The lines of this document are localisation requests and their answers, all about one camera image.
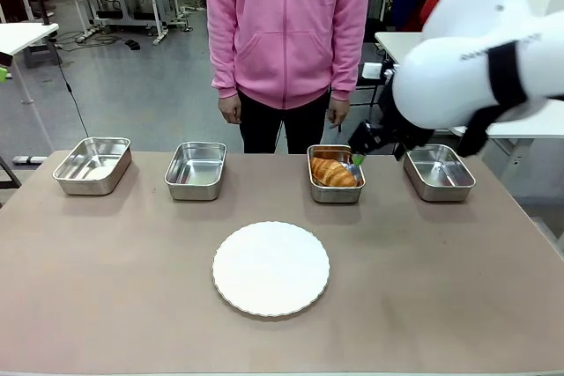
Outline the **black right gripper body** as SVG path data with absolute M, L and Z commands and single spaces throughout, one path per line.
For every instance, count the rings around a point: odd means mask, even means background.
M 363 121 L 349 138 L 353 160 L 363 160 L 373 151 L 394 145 L 393 155 L 400 160 L 408 151 L 425 146 L 434 134 L 433 129 L 423 129 L 408 121 L 399 112 L 392 93 L 380 98 L 381 120 L 372 124 Z

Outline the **person's left hand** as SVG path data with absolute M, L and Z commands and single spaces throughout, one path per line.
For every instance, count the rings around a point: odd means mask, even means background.
M 332 129 L 339 127 L 345 121 L 350 110 L 350 102 L 348 100 L 330 99 L 327 112 L 327 119 Z

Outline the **person's right hand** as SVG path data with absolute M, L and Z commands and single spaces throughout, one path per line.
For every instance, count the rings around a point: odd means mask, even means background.
M 218 108 L 227 123 L 241 123 L 241 101 L 238 95 L 219 99 Z

